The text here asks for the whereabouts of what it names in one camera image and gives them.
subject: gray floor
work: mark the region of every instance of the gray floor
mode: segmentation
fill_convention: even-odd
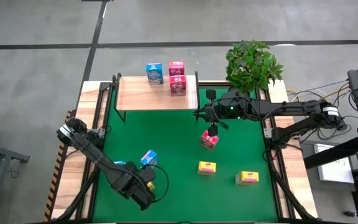
[[[0,44],[80,44],[92,41],[100,2],[0,0]],[[108,4],[99,43],[358,39],[358,0],[115,0]],[[185,60],[200,80],[225,77],[229,47],[98,49],[90,80],[144,75],[150,62]],[[346,79],[358,68],[358,45],[274,46],[287,88],[303,90]],[[57,155],[55,131],[76,105],[88,49],[0,50],[0,146],[31,155],[0,195],[0,223],[39,222]],[[322,89],[336,91],[340,85]],[[303,96],[303,100],[313,96]],[[342,115],[357,115],[341,100]],[[354,129],[332,139],[344,142]],[[338,222],[354,210],[350,192],[313,184],[319,217]]]

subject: wooden shelf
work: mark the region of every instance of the wooden shelf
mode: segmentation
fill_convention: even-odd
[[[117,110],[195,110],[198,106],[196,76],[186,75],[186,96],[171,96],[169,76],[164,84],[149,85],[147,76],[121,77]]]

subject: wooden table frame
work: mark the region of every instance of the wooden table frame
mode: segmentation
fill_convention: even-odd
[[[197,83],[199,83],[197,86],[226,88],[229,86],[226,81],[199,82],[197,80]],[[119,88],[119,76],[118,79],[113,77],[113,80],[110,82],[84,82],[78,107],[76,111],[67,114],[66,119],[75,116],[84,121],[88,125],[88,129],[105,126],[108,122],[108,114],[111,106],[113,106],[113,109],[116,110],[117,113],[122,112],[116,109],[117,97],[115,97],[114,100],[110,97],[113,88]],[[283,82],[276,82],[274,87],[272,85],[269,86],[269,91],[258,91],[257,97],[271,102],[288,101]],[[264,128],[274,128],[276,126],[285,128],[294,122],[291,116],[282,116],[270,118],[261,123]],[[290,144],[299,146],[298,141],[294,139],[290,140]],[[76,154],[74,154],[75,156],[66,158],[68,153],[74,150],[75,149],[64,146],[63,144],[59,145],[57,163],[55,164],[50,194],[47,200],[47,209],[44,217],[45,222],[59,217],[66,210],[81,186],[89,178],[90,173],[95,169],[89,159],[80,152],[76,152]],[[301,151],[292,147],[287,147],[283,151],[277,151],[277,159],[274,160],[274,164],[300,203],[311,215],[317,217]],[[96,189],[98,187],[98,168],[96,168],[96,173],[97,177],[95,182],[81,200],[76,212],[71,216],[71,219],[78,220],[78,223],[87,223],[92,220]],[[299,214],[294,211],[289,200],[273,179],[272,188],[279,221],[283,218],[300,218]]]

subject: yellow box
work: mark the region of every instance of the yellow box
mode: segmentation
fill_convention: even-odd
[[[216,163],[200,161],[198,163],[198,174],[213,175],[216,172]]]
[[[241,171],[236,175],[236,184],[250,185],[259,182],[258,172]]]
[[[154,190],[155,186],[154,184],[150,181],[149,183],[147,183],[147,186],[149,187],[150,190]]]

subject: yellow and black tape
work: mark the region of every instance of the yellow and black tape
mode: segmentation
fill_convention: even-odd
[[[65,121],[75,116],[75,110],[67,111]],[[62,170],[67,154],[67,145],[60,143],[57,153],[55,169],[53,170],[52,182],[50,184],[49,195],[47,199],[47,208],[44,213],[44,222],[49,222],[52,217],[53,206],[55,205],[57,190],[62,176]]]

